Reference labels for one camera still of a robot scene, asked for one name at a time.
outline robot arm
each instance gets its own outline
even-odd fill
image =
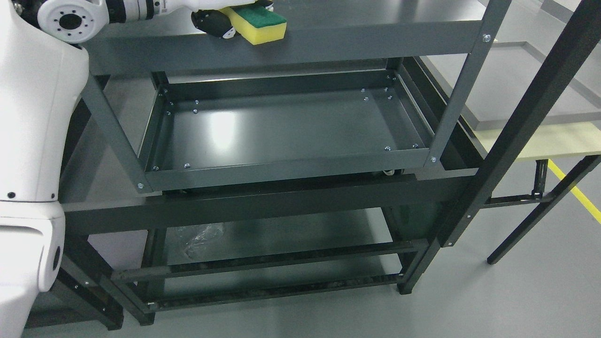
[[[0,0],[0,337],[21,335],[61,263],[58,180],[70,116],[88,79],[88,53],[68,43],[90,39],[109,22],[252,2],[48,0],[32,6],[37,22],[31,12],[26,22],[22,5]]]

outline metal frame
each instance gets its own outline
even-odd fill
[[[508,1],[491,1],[489,7],[497,8],[497,10],[502,7],[506,9],[508,3]],[[442,158],[442,164],[446,170],[432,173],[430,176],[424,173],[426,178],[420,179],[414,175],[368,178],[367,174],[353,174],[223,186],[213,191],[192,189],[188,194],[175,193],[160,197],[140,197],[116,204],[66,204],[68,231],[71,236],[67,237],[65,255],[73,259],[75,266],[82,270],[97,269],[98,272],[93,278],[94,282],[111,294],[125,309],[132,312],[138,321],[150,324],[151,316],[156,311],[281,295],[391,283],[398,284],[401,294],[411,293],[438,250],[456,242],[477,211],[486,207],[487,200],[489,201],[488,207],[516,203],[539,203],[535,212],[510,236],[499,249],[500,251],[491,256],[489,262],[495,263],[567,194],[569,188],[600,161],[599,155],[587,156],[548,195],[542,194],[545,163],[540,162],[537,166],[535,187],[528,198],[523,198],[523,196],[505,197],[500,200],[490,198],[494,187],[516,159],[517,154],[565,89],[579,66],[599,42],[599,37],[601,37],[601,3],[596,0],[583,0],[484,161],[481,157],[478,158],[479,154],[473,145],[467,146],[469,141],[466,140],[469,138],[466,138],[466,135],[469,131],[461,123],[456,123],[457,118],[452,118],[452,114],[448,114],[445,97],[441,95],[440,91],[437,91],[435,82],[428,78],[427,72],[423,71],[419,62],[415,60],[405,62],[404,60],[398,75],[405,80],[407,89],[414,93],[415,104],[423,112],[424,118],[429,121],[431,126],[438,126],[439,130],[444,130],[444,134],[448,134],[448,137],[445,135],[442,138],[451,140],[444,152],[436,154]],[[466,73],[462,72],[462,76],[468,79],[475,76],[473,67],[475,66],[468,67],[466,65],[464,67]],[[469,85],[469,82],[464,80],[461,86],[466,83]],[[100,105],[106,108],[102,100],[100,101]],[[451,96],[448,104],[458,105],[457,102],[460,101],[460,96],[458,99]],[[451,122],[454,128],[445,126]],[[475,175],[474,170],[470,169],[472,167],[468,165],[473,163],[481,163],[478,165]],[[419,238],[410,238],[404,232],[404,220],[402,217],[398,217],[399,206],[411,203],[414,203],[413,205],[429,204],[432,210],[441,207],[440,210],[431,214],[437,219],[423,224],[427,231],[424,236],[418,236]],[[102,258],[95,251],[89,250],[87,245],[82,243],[81,238],[73,237],[73,235],[87,233],[143,229],[146,227],[143,224],[149,224],[148,221],[152,221],[153,227],[164,229],[172,226],[214,223],[215,221],[312,214],[374,206],[383,207],[386,223],[393,238],[392,243],[270,255],[266,256],[268,262],[265,265],[260,262],[260,259],[264,257],[247,257],[237,263],[228,260],[209,262],[210,268],[194,264],[156,266],[160,264],[162,249],[158,244],[160,233],[153,233],[152,238],[149,234],[150,249],[147,248],[145,255],[147,267],[136,271],[113,272],[103,267],[102,264],[93,263],[94,260]],[[74,250],[72,254],[67,252],[69,247]],[[399,254],[403,264],[400,274],[244,290],[222,295],[191,295],[167,300],[151,295],[147,287],[149,284],[136,287],[131,283],[136,279],[154,283],[155,279],[183,275],[280,264],[292,265],[298,262],[337,259],[345,257],[345,255],[363,256],[389,252]]]

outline metal shelf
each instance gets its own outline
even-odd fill
[[[167,84],[140,157],[155,190],[422,167],[404,87],[392,70]]]
[[[467,53],[482,26],[477,0],[279,0],[285,39],[252,46],[195,29],[181,10],[109,25],[84,44],[94,75]]]

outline yellow sponge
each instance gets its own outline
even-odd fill
[[[225,7],[221,12],[230,18],[236,31],[253,45],[284,38],[286,19],[261,5]]]

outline shelf tray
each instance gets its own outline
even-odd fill
[[[169,84],[141,158],[153,189],[422,167],[430,135],[390,70]]]

